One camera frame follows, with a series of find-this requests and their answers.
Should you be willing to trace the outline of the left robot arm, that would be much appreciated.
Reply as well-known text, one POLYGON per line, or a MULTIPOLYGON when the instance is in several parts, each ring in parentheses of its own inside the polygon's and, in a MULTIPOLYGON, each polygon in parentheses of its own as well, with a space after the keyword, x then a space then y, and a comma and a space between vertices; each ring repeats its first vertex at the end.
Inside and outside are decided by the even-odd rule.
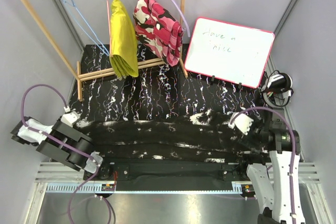
POLYGON ((103 180, 113 175, 112 165, 94 151, 93 140, 60 119, 46 126, 31 117, 24 117, 11 131, 12 139, 36 147, 36 151, 76 170, 95 172, 103 180))

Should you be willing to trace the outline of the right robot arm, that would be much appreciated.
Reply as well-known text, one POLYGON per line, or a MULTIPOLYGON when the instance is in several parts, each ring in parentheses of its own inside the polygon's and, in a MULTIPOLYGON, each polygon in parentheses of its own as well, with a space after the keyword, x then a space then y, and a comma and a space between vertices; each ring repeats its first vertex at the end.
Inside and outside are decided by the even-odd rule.
POLYGON ((245 162, 239 176, 250 180, 258 201, 258 223, 305 223, 299 191, 300 138, 293 131, 296 150, 292 150, 289 130, 280 120, 270 121, 257 131, 270 148, 273 181, 264 162, 245 162))

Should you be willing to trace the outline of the black white patterned trousers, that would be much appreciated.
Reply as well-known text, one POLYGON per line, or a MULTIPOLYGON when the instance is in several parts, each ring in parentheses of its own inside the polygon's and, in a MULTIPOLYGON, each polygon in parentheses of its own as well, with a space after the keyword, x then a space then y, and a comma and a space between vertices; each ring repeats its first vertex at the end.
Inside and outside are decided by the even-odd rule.
POLYGON ((209 109, 150 121, 80 120, 75 128, 90 137, 95 150, 108 158, 235 162, 245 154, 266 150, 260 136, 244 136, 229 128, 229 119, 209 109))

